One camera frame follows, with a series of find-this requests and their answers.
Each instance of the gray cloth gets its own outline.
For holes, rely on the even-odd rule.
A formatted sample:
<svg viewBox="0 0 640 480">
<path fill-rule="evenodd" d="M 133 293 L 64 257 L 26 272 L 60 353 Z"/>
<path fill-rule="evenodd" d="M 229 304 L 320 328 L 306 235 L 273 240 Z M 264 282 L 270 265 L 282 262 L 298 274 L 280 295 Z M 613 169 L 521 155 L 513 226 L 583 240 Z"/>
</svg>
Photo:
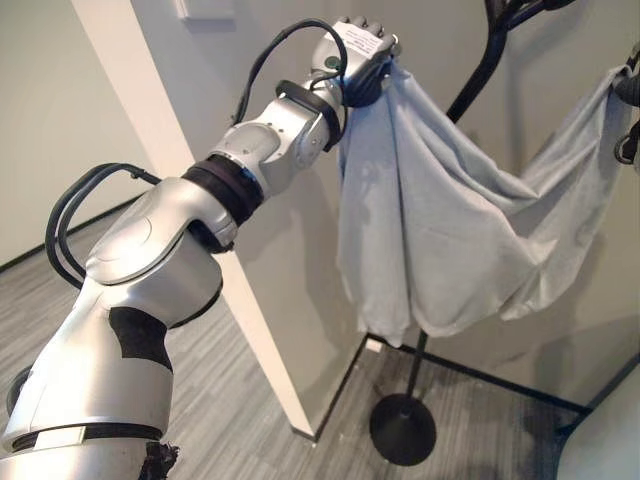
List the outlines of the gray cloth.
<svg viewBox="0 0 640 480">
<path fill-rule="evenodd" d="M 338 266 L 359 329 L 393 345 L 410 320 L 447 336 L 541 310 L 575 280 L 615 184 L 629 108 L 611 70 L 520 178 L 501 171 L 392 68 L 341 142 Z"/>
</svg>

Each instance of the white pillar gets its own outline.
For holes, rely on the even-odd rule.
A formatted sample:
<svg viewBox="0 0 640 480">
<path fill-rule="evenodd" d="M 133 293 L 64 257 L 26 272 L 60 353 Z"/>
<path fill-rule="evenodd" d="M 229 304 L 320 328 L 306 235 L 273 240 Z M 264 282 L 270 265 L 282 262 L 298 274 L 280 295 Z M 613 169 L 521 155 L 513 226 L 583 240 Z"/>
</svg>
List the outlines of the white pillar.
<svg viewBox="0 0 640 480">
<path fill-rule="evenodd" d="M 71 0 L 113 88 L 160 176 L 194 163 L 162 80 L 128 0 Z M 273 336 L 235 253 L 216 257 L 224 298 L 291 425 L 313 435 Z"/>
</svg>

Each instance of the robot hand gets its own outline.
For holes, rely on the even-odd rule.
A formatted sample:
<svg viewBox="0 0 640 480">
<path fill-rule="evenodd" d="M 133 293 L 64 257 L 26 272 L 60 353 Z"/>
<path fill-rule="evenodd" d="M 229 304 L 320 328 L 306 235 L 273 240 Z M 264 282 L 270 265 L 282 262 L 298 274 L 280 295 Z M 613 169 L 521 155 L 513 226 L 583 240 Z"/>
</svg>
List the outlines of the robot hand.
<svg viewBox="0 0 640 480">
<path fill-rule="evenodd" d="M 382 94 L 382 81 L 389 72 L 391 60 L 400 54 L 395 35 L 385 34 L 380 23 L 368 24 L 364 17 L 349 21 L 341 17 L 333 28 L 347 47 L 347 71 L 344 77 L 343 104 L 364 107 Z M 328 73 L 338 68 L 338 48 L 331 35 L 320 41 L 313 54 L 312 72 Z"/>
</svg>

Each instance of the robotic arm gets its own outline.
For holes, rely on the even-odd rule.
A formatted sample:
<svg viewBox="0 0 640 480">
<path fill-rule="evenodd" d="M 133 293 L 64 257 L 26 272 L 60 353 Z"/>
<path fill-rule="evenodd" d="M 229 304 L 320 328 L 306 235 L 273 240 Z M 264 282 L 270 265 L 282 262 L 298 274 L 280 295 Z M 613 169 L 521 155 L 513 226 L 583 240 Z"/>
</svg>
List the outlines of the robotic arm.
<svg viewBox="0 0 640 480">
<path fill-rule="evenodd" d="M 283 81 L 254 120 L 232 126 L 204 161 L 138 199 L 92 249 L 78 299 L 24 383 L 2 444 L 0 478 L 166 478 L 173 371 L 167 329 L 198 317 L 222 289 L 211 253 L 340 137 L 341 108 L 373 103 L 397 38 L 342 18 L 343 83 L 325 36 L 301 85 Z"/>
</svg>

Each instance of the clothing rack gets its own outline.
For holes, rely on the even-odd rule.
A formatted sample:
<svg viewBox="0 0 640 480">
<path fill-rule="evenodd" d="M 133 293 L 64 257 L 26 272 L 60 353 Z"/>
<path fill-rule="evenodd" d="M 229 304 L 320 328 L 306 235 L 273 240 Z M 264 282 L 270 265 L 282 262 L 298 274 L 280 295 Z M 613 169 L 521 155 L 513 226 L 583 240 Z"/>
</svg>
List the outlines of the clothing rack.
<svg viewBox="0 0 640 480">
<path fill-rule="evenodd" d="M 451 104 L 447 116 L 457 122 L 477 98 L 500 62 L 510 30 L 544 10 L 556 10 L 573 1 L 485 0 L 489 34 L 484 55 Z M 629 85 L 624 88 L 628 93 Z M 369 432 L 374 446 L 384 458 L 396 465 L 410 466 L 422 462 L 433 451 L 436 443 L 433 416 L 413 396 L 427 340 L 428 335 L 421 330 L 405 393 L 382 398 L 374 407 L 369 420 Z"/>
</svg>

